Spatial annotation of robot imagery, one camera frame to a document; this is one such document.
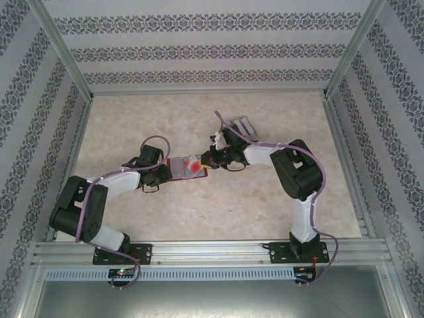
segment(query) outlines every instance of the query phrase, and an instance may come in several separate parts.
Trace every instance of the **beige floor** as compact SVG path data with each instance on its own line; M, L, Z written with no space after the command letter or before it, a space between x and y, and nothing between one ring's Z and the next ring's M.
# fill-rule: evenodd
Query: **beige floor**
M220 126L216 109L224 118L246 115L260 141L303 139L328 175L317 226L338 237L360 237L318 93L96 97L76 174L88 178L116 170L152 134L169 139L172 157L203 153ZM150 144L165 149L162 141ZM292 219L291 199L274 169L259 165L239 173L210 170L207 178L170 182L158 193L124 193L104 216L133 240L286 239Z

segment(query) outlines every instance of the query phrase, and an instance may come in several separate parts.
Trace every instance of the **enclosure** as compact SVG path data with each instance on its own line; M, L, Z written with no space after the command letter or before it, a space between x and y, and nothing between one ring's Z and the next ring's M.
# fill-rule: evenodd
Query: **enclosure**
M0 317L424 316L422 5L2 1ZM216 110L322 161L328 274L299 288L309 263L272 262L262 246L289 242L292 199L249 165L108 202L104 224L151 244L139 282L112 290L120 266L48 226L66 181L116 170L150 135L170 158L202 154Z

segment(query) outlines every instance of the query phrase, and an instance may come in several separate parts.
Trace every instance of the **black bracket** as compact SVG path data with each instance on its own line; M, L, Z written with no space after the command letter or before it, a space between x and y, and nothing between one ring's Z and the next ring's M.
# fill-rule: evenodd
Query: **black bracket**
M318 242L313 250L307 254L296 256L291 248L290 242L271 242L262 244L262 247L270 251L270 260L272 264L299 264L312 263L313 257L316 257L316 263L328 263L330 261L327 244Z
M130 244L129 251L125 254L136 258L140 265L150 265L152 260L151 244ZM133 265L134 262L126 257L118 256L96 248L93 257L94 265Z

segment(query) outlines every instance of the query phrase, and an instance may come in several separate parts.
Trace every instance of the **striped wall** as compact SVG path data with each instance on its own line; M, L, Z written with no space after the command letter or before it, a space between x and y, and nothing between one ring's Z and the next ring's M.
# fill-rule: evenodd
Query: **striped wall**
M96 93L325 88L370 0L48 0Z
M374 226L424 317L424 2L384 5L333 96Z
M44 240L85 101L23 0L0 1L0 317Z

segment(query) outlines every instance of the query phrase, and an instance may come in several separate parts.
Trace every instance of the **metal grating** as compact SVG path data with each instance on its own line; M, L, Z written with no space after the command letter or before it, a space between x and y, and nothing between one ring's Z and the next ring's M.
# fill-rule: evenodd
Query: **metal grating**
M102 269L52 269L46 276L48 282L105 281L107 268ZM270 268L142 268L138 280L145 282L175 281L225 281L225 280L292 280L292 267ZM130 278L117 278L127 281Z

